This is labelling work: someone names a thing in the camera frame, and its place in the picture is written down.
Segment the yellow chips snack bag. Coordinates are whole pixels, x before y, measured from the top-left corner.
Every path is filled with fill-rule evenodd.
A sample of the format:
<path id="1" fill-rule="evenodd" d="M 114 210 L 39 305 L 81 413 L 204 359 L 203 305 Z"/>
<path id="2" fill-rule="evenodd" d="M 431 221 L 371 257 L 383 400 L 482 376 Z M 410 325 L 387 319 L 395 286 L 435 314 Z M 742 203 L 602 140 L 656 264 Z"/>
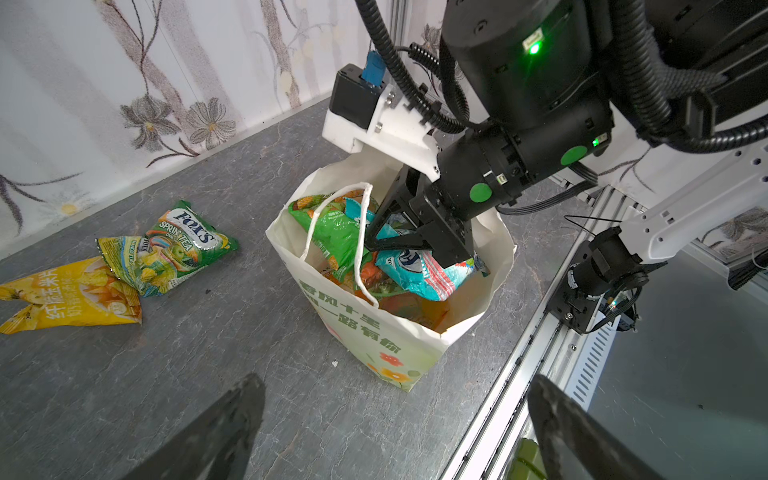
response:
<path id="1" fill-rule="evenodd" d="M 100 257 L 5 283 L 1 286 L 1 299 L 27 303 L 1 325 L 5 335 L 60 326 L 143 322 L 138 292 L 114 276 Z"/>

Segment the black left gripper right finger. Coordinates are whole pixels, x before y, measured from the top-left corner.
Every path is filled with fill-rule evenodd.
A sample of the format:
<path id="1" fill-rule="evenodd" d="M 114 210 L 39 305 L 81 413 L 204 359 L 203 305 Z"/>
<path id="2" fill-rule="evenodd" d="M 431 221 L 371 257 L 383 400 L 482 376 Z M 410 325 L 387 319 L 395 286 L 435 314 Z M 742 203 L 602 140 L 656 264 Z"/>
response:
<path id="1" fill-rule="evenodd" d="M 593 479 L 662 477 L 548 377 L 533 376 L 527 405 L 547 478 L 570 479 L 569 458 Z"/>

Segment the green Fox's candy bag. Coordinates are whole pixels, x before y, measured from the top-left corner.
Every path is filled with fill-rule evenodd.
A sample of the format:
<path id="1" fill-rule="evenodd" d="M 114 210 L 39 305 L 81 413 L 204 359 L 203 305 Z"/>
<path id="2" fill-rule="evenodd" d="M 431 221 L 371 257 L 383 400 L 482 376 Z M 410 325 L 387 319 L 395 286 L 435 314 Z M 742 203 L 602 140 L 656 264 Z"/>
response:
<path id="1" fill-rule="evenodd" d="M 104 237 L 97 245 L 112 273 L 145 298 L 167 294 L 239 249 L 237 239 L 218 231 L 185 200 L 144 235 Z"/>

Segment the teal candy snack bag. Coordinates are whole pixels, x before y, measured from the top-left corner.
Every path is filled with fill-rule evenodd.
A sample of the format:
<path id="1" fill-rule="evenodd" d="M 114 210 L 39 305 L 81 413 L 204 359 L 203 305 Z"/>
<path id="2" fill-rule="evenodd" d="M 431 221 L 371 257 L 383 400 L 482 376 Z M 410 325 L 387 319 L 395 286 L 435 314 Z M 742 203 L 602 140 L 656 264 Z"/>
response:
<path id="1" fill-rule="evenodd" d="M 442 267 L 431 252 L 414 249 L 365 250 L 357 272 L 368 292 L 377 298 L 408 292 L 430 301 L 447 300 L 475 273 L 490 275 L 477 255 Z"/>

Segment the white paper shopping bag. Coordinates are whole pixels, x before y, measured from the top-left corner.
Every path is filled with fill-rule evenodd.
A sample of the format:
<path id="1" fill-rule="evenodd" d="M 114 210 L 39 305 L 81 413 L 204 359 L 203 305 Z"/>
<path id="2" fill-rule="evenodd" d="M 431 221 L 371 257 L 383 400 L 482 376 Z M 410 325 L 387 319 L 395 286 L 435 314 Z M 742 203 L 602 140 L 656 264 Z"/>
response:
<path id="1" fill-rule="evenodd" d="M 449 316 L 439 331 L 433 331 L 380 309 L 375 298 L 362 299 L 327 279 L 321 273 L 322 253 L 288 212 L 290 204 L 301 197 L 335 197 L 363 188 L 358 247 L 366 248 L 366 226 L 400 170 L 400 163 L 373 149 L 323 167 L 297 188 L 266 234 L 330 334 L 378 378 L 409 391 L 485 314 L 510 273 L 516 246 L 500 216 L 486 212 L 472 220 L 473 256 L 487 265 L 490 275 L 473 274 L 445 300 L 450 305 Z"/>

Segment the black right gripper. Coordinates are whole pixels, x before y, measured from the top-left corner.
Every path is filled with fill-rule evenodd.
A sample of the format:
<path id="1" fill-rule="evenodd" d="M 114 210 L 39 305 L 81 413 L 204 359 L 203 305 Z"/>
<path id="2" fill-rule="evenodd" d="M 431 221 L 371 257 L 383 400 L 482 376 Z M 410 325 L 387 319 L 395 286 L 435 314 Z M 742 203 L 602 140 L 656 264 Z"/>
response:
<path id="1" fill-rule="evenodd" d="M 438 154 L 440 178 L 417 196 L 421 173 L 401 168 L 366 226 L 365 247 L 427 250 L 442 267 L 466 261 L 475 251 L 470 222 L 480 214 L 498 208 L 504 215 L 529 215 L 596 187 L 597 174 L 581 161 L 605 150 L 613 127 L 610 113 L 564 113 L 518 132 L 500 125 L 469 132 Z M 514 205 L 529 187 L 563 169 L 581 181 L 546 200 Z"/>

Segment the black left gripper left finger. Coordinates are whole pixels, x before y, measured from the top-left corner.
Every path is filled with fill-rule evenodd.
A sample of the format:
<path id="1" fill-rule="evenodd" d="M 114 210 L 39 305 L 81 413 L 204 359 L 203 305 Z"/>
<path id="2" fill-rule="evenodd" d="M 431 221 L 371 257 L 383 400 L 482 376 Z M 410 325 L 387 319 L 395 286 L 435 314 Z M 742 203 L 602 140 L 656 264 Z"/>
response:
<path id="1" fill-rule="evenodd" d="M 246 375 L 127 479 L 243 479 L 263 421 L 266 385 Z"/>

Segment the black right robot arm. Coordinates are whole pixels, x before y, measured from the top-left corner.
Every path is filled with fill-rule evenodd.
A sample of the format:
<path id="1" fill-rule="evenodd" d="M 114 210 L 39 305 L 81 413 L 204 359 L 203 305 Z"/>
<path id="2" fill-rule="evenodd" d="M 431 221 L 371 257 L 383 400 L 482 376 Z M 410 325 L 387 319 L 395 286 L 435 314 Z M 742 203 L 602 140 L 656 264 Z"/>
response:
<path id="1" fill-rule="evenodd" d="M 569 196 L 594 187 L 583 160 L 609 146 L 614 109 L 650 146 L 722 154 L 657 206 L 583 245 L 547 309 L 588 334 L 598 308 L 606 322 L 632 310 L 652 271 L 767 194 L 766 119 L 717 131 L 710 92 L 724 77 L 666 66 L 641 1 L 450 2 L 438 56 L 442 103 L 415 84 L 377 5 L 357 8 L 407 108 L 458 137 L 428 171 L 402 169 L 363 231 L 373 251 L 427 250 L 450 266 L 472 254 L 473 218 L 523 215 L 517 198 L 546 177 L 580 175 Z"/>

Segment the green orange snack bag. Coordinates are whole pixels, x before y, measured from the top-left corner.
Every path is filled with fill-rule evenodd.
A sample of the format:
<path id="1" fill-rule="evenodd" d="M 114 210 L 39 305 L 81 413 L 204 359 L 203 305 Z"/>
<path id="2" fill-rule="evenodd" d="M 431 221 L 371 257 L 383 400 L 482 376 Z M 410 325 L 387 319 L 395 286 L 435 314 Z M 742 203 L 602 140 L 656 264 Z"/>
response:
<path id="1" fill-rule="evenodd" d="M 376 265 L 375 252 L 358 247 L 364 195 L 358 188 L 335 197 L 305 196 L 292 202 L 288 212 L 322 253 L 321 273 L 327 279 L 362 299 L 383 300 L 405 290 Z"/>

